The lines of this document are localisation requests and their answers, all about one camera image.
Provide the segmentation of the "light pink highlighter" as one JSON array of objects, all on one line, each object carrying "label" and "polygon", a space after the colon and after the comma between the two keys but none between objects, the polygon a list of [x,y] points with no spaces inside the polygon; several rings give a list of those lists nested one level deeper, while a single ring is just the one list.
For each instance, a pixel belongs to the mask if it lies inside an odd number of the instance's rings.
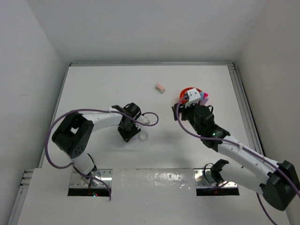
[{"label": "light pink highlighter", "polygon": [[208,100],[209,100],[208,97],[204,97],[203,100],[200,102],[200,105],[206,105]]}]

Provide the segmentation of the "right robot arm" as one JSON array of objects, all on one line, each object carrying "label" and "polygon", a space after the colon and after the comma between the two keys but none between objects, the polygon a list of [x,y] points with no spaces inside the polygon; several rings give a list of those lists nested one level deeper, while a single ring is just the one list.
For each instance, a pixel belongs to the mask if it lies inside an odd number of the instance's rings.
[{"label": "right robot arm", "polygon": [[228,131],[214,122],[213,107],[200,104],[175,104],[174,120],[188,121],[193,136],[215,152],[234,160],[218,160],[210,169],[213,182],[235,182],[263,196],[273,208],[284,211],[300,193],[300,181],[292,163],[278,162],[242,145]]}]

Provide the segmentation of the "clear tape roll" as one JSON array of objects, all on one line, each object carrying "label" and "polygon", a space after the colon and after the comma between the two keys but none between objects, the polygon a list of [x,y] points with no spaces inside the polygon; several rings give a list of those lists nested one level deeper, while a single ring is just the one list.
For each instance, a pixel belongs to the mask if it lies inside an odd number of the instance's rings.
[{"label": "clear tape roll", "polygon": [[141,141],[141,142],[145,142],[145,141],[148,141],[149,140],[149,134],[147,132],[140,132],[139,135],[138,135],[138,139]]}]

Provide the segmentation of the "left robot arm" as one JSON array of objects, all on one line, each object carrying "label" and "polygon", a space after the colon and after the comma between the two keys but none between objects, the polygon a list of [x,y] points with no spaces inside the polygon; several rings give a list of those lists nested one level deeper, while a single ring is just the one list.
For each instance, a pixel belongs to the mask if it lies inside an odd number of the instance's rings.
[{"label": "left robot arm", "polygon": [[118,127],[125,142],[141,132],[134,122],[141,116],[141,109],[130,103],[125,107],[112,106],[108,113],[81,114],[73,112],[67,115],[52,135],[52,141],[71,159],[82,177],[92,186],[98,186],[101,173],[93,159],[85,151],[92,132],[107,127]]}]

